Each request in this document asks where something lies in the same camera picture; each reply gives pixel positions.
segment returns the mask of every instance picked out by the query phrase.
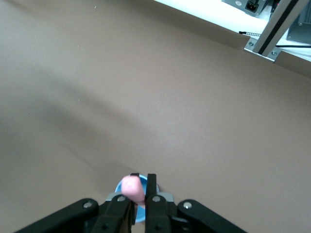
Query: beige table surface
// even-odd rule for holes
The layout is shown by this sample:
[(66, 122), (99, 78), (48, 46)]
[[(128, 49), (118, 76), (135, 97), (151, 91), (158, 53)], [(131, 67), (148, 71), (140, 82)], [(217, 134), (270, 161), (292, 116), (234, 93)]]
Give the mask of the beige table surface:
[(131, 172), (250, 233), (311, 232), (310, 77), (246, 41), (147, 0), (0, 0), (0, 232)]

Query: metal frame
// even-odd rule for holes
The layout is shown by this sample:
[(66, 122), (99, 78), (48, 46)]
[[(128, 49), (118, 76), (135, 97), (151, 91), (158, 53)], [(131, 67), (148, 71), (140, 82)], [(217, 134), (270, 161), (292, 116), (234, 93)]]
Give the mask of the metal frame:
[(248, 41), (244, 49), (274, 62), (279, 54), (275, 47), (277, 42), (309, 1), (281, 0), (256, 43), (250, 48), (250, 42), (254, 41)]

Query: blue cup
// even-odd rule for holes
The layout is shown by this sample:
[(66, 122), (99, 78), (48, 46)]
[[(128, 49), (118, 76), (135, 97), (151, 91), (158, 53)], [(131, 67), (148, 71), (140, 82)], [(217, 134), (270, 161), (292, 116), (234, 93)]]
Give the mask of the blue cup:
[[(142, 184), (142, 188), (144, 189), (144, 192), (146, 194), (147, 177), (145, 177), (143, 175), (139, 175), (139, 178), (140, 178), (140, 181)], [(122, 184), (122, 181), (120, 181), (118, 183), (115, 192), (121, 192), (121, 184)], [(156, 185), (156, 191), (159, 192), (159, 187), (157, 185)], [(141, 206), (138, 206), (135, 222), (143, 222), (146, 219), (145, 213), (146, 213), (146, 210), (144, 208), (142, 208)]]

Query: metal bracket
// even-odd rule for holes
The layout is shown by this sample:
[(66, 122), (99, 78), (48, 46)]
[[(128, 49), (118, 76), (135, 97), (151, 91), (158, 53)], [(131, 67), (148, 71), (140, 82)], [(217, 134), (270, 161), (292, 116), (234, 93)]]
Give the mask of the metal bracket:
[(272, 49), (272, 51), (268, 54), (268, 56), (265, 57), (263, 55), (260, 55), (259, 53), (253, 52), (253, 48), (254, 48), (256, 43), (257, 43), (257, 39), (249, 38), (248, 42), (246, 43), (246, 45), (244, 47), (244, 50), (246, 50), (252, 54), (255, 54), (259, 57), (262, 57), (263, 59), (268, 60), (269, 62), (275, 62), (278, 55), (281, 53), (280, 48), (274, 47)]

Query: pink object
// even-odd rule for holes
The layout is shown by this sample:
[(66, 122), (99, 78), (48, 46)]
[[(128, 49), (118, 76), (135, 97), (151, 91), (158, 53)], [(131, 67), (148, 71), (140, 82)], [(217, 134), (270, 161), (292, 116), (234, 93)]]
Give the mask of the pink object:
[(145, 193), (138, 176), (125, 176), (122, 179), (121, 192), (128, 199), (145, 208)]

